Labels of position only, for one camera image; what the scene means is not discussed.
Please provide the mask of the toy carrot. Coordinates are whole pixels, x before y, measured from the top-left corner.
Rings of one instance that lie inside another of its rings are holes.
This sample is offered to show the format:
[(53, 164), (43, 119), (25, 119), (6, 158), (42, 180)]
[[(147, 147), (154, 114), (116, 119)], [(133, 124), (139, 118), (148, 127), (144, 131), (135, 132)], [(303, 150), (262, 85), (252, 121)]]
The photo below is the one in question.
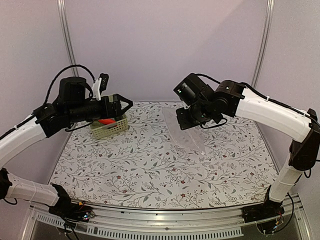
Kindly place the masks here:
[(99, 119), (98, 122), (103, 125), (110, 125), (116, 123), (116, 121), (113, 118)]

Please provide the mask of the clear zip top bag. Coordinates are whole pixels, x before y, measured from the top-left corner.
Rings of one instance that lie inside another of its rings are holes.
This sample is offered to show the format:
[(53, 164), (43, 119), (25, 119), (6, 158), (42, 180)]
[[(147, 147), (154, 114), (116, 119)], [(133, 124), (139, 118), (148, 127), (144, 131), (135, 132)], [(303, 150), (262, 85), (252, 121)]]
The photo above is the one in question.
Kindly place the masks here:
[(204, 143), (205, 136), (200, 130), (196, 128), (181, 130), (176, 117), (176, 110), (173, 108), (163, 107), (162, 115), (169, 134), (176, 145), (199, 152), (203, 156), (207, 155)]

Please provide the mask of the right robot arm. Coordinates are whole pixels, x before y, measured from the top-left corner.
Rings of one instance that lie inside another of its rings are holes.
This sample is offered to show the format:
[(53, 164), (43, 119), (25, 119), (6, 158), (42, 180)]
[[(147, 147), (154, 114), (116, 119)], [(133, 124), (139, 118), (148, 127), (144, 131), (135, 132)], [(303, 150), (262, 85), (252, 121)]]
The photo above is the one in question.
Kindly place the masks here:
[(269, 98), (245, 82), (224, 80), (212, 89), (201, 80), (202, 76), (201, 73), (190, 73), (173, 90), (187, 105), (187, 108), (176, 110), (180, 129), (202, 127), (210, 121), (219, 126), (226, 115), (253, 120), (291, 137), (286, 162), (268, 187), (263, 203), (241, 210), (247, 221), (283, 213), (282, 204), (287, 193), (317, 161), (320, 124), (316, 112), (299, 110)]

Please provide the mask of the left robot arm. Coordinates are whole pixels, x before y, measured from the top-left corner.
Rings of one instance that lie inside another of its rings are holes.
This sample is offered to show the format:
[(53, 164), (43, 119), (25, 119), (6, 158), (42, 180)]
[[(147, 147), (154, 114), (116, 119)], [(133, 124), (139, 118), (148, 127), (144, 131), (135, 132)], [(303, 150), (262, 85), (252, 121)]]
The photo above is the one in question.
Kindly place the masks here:
[(122, 117), (133, 102), (119, 94), (101, 96), (109, 80), (102, 73), (89, 86), (83, 77), (60, 80), (59, 92), (53, 103), (45, 102), (24, 121), (0, 138), (0, 198), (21, 199), (49, 206), (52, 214), (70, 217), (83, 207), (72, 203), (66, 190), (58, 184), (42, 185), (10, 174), (5, 165), (33, 144), (48, 139), (63, 129), (70, 130), (79, 122)]

